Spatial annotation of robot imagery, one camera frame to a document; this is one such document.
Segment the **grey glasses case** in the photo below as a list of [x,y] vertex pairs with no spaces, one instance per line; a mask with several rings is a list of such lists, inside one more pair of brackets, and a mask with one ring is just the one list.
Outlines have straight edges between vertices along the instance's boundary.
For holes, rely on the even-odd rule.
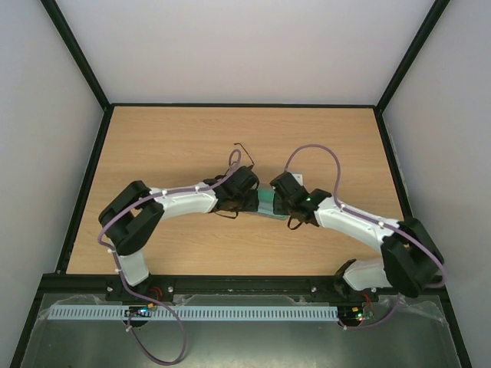
[[257,214],[271,219],[284,221],[287,215],[283,213],[275,213],[275,192],[271,187],[260,185],[257,189],[258,194],[258,209]]

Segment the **dark aviator sunglasses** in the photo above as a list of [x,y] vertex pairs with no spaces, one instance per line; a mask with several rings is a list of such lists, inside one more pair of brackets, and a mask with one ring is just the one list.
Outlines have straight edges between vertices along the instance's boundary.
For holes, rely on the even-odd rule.
[[229,158],[229,165],[231,167],[239,167],[242,164],[242,157],[246,156],[249,160],[249,164],[247,167],[249,169],[253,169],[255,166],[255,161],[250,155],[249,151],[242,145],[240,142],[236,142],[233,144],[234,150],[232,155]]

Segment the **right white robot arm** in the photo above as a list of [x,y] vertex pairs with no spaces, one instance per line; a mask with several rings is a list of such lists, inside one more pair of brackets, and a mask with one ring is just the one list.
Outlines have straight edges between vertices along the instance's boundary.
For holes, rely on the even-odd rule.
[[334,282],[341,299],[349,301],[366,289],[388,287],[415,298],[433,283],[443,256],[419,220],[382,218],[347,206],[322,189],[309,192],[290,172],[270,185],[279,208],[291,219],[338,231],[381,254],[380,259],[350,260],[341,266],[340,278]]

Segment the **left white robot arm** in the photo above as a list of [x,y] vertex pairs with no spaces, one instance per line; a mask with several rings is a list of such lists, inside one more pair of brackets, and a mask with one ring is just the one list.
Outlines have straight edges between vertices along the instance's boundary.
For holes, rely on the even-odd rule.
[[143,181],[130,183],[98,216],[107,246],[115,254],[116,272],[131,287],[148,279],[143,247],[160,221],[194,213],[254,212],[259,178],[250,166],[229,170],[194,186],[157,189]]

